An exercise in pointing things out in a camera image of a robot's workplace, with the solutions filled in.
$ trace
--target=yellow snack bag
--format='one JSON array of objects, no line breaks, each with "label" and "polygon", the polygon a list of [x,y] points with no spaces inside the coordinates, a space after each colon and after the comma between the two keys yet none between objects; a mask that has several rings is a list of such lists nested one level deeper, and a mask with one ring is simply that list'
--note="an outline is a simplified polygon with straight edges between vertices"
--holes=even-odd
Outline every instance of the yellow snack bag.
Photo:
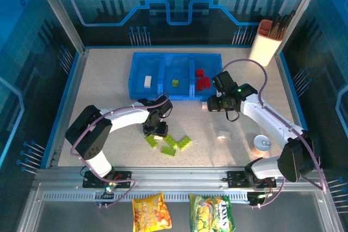
[{"label": "yellow snack bag", "polygon": [[144,199],[132,199],[132,205],[133,232],[152,232],[172,228],[172,220],[164,204],[163,193]]}]

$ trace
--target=metal bracket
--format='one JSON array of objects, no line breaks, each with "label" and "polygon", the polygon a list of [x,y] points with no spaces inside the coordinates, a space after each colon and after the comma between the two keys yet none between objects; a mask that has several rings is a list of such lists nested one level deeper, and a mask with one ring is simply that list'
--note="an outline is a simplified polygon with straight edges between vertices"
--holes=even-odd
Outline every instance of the metal bracket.
[{"label": "metal bracket", "polygon": [[[131,179],[132,173],[130,171],[115,171],[113,179]],[[98,179],[90,171],[85,172],[82,187],[85,189],[105,189],[105,182]],[[115,189],[128,189],[131,187],[131,182],[117,183]]]},{"label": "metal bracket", "polygon": [[247,177],[246,173],[244,171],[227,171],[227,178],[223,178],[222,181],[228,182],[228,188],[257,188],[257,189],[264,189],[265,187],[271,187],[276,188],[277,183],[275,179],[272,180],[272,178],[266,178],[264,180],[261,180],[259,183],[255,183],[252,180]]}]

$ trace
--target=green lego brick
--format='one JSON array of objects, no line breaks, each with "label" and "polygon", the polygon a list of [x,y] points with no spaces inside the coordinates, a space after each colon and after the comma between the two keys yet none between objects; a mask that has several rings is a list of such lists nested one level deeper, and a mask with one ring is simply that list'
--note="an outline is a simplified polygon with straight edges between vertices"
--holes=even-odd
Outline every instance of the green lego brick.
[{"label": "green lego brick", "polygon": [[163,140],[164,140],[166,143],[168,143],[168,145],[169,145],[172,149],[174,149],[175,146],[177,146],[176,140],[174,140],[173,137],[170,136],[170,135],[167,135],[167,137],[163,137]]},{"label": "green lego brick", "polygon": [[155,149],[158,145],[158,142],[152,136],[145,137],[145,140],[147,141],[148,144],[150,144],[150,146],[153,149]]},{"label": "green lego brick", "polygon": [[178,142],[177,146],[179,149],[182,150],[190,143],[191,143],[191,139],[186,136],[185,138],[183,138],[181,141]]},{"label": "green lego brick", "polygon": [[178,87],[179,86],[179,80],[173,79],[172,80],[172,86]]},{"label": "green lego brick", "polygon": [[169,148],[169,147],[163,146],[162,149],[161,149],[161,153],[174,157],[175,153],[176,153],[176,150],[172,149],[172,148]]}]

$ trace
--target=transparent acrylic panel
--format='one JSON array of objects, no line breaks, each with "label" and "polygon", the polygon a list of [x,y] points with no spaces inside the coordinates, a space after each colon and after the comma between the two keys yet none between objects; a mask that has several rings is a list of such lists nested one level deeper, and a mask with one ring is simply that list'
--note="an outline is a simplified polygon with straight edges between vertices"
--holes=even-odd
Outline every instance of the transparent acrylic panel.
[{"label": "transparent acrylic panel", "polygon": [[86,46],[250,46],[300,0],[61,0]]},{"label": "transparent acrylic panel", "polygon": [[348,225],[348,0],[311,0],[283,50],[295,99]]},{"label": "transparent acrylic panel", "polygon": [[45,149],[75,53],[46,0],[0,0],[1,232],[16,230],[41,160],[23,143]]}]

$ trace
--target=purple cable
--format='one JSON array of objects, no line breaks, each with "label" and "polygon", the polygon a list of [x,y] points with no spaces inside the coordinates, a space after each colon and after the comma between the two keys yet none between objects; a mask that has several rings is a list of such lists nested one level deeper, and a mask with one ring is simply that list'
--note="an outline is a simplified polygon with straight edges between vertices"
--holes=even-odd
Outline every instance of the purple cable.
[{"label": "purple cable", "polygon": [[299,139],[302,141],[302,143],[303,143],[304,146],[306,147],[306,149],[307,149],[307,151],[308,151],[308,153],[309,153],[309,155],[310,155],[310,158],[313,160],[313,163],[314,163],[314,166],[315,166],[315,168],[316,168],[316,171],[318,172],[319,179],[320,179],[320,183],[321,183],[321,187],[319,187],[319,186],[316,186],[316,187],[319,187],[320,190],[323,190],[323,192],[326,192],[326,186],[325,186],[325,182],[324,182],[324,176],[322,175],[322,173],[321,173],[321,171],[320,171],[319,164],[318,164],[318,162],[317,162],[317,160],[316,160],[316,158],[315,158],[315,155],[314,155],[314,153],[312,152],[312,150],[311,150],[309,144],[307,143],[307,141],[306,141],[296,130],[292,129],[291,126],[290,126],[286,121],[284,121],[281,117],[279,117],[275,112],[273,112],[272,110],[270,110],[268,107],[264,106],[264,103],[263,103],[262,98],[261,98],[261,93],[262,93],[262,91],[265,89],[265,86],[266,86],[267,81],[268,81],[268,76],[267,76],[267,73],[266,73],[265,68],[264,68],[261,64],[259,64],[258,62],[254,61],[254,60],[250,60],[250,59],[237,59],[237,60],[233,60],[233,61],[227,63],[227,65],[225,65],[225,66],[222,68],[221,71],[224,71],[224,70],[226,69],[226,67],[229,66],[230,64],[233,64],[234,62],[240,62],[240,61],[249,61],[249,62],[253,62],[254,64],[258,65],[258,66],[262,69],[262,71],[263,71],[263,73],[264,73],[264,75],[265,75],[265,82],[263,83],[262,87],[260,88],[260,91],[259,91],[259,94],[258,94],[258,99],[259,99],[259,102],[260,102],[261,106],[263,106],[263,108],[264,108],[266,111],[268,111],[271,115],[275,116],[280,122],[282,122],[287,128],[289,128],[294,134],[296,134],[297,137],[299,137]]},{"label": "purple cable", "polygon": [[[128,106],[128,107],[122,107],[122,108],[118,108],[118,109],[115,109],[113,111],[110,111],[110,112],[107,112],[106,114],[98,117],[96,120],[94,120],[84,131],[83,133],[80,135],[80,137],[76,140],[76,142],[74,143],[74,145],[72,146],[71,150],[70,150],[70,154],[72,156],[77,156],[77,157],[81,157],[79,154],[76,154],[74,153],[74,150],[76,148],[76,146],[81,142],[81,140],[83,139],[83,137],[87,134],[87,132],[89,132],[93,127],[94,125],[96,125],[101,119],[105,118],[105,117],[108,117],[112,114],[114,114],[115,112],[119,112],[119,111],[124,111],[124,110],[127,110],[127,109],[130,109],[130,108],[133,108],[133,109],[151,109],[151,108],[156,108],[156,107],[159,107],[163,104],[165,104],[168,100],[169,100],[169,93],[167,92],[162,92],[160,93],[157,98],[160,96],[160,95],[168,95],[168,97],[166,98],[166,100],[164,100],[163,102],[159,103],[159,104],[156,104],[156,105],[151,105],[151,106]],[[111,180],[111,179],[104,179],[104,178],[101,178],[99,177],[99,175],[89,166],[89,164],[81,157],[81,161],[84,163],[84,165],[93,173],[94,176],[96,176],[98,179],[100,179],[101,181],[104,181],[104,182],[107,182],[107,183],[125,183],[125,182],[133,182],[133,185],[129,188],[129,190],[123,194],[118,200],[110,203],[108,206],[111,206],[111,205],[114,205],[116,204],[117,202],[119,202],[121,199],[123,199],[135,186],[135,182],[136,180],[135,179],[123,179],[123,180]]]},{"label": "purple cable", "polygon": [[267,206],[267,205],[271,204],[271,203],[272,203],[273,201],[275,201],[275,200],[277,199],[277,197],[280,195],[280,193],[282,192],[284,186],[285,186],[285,177],[283,177],[283,183],[282,183],[280,189],[278,190],[277,195],[275,195],[270,201],[268,201],[268,202],[266,202],[266,203],[264,203],[264,204],[262,204],[262,205],[260,205],[260,206],[258,206],[258,205],[251,206],[251,208],[252,208],[252,209],[253,209],[253,208],[262,208],[263,206]]}]

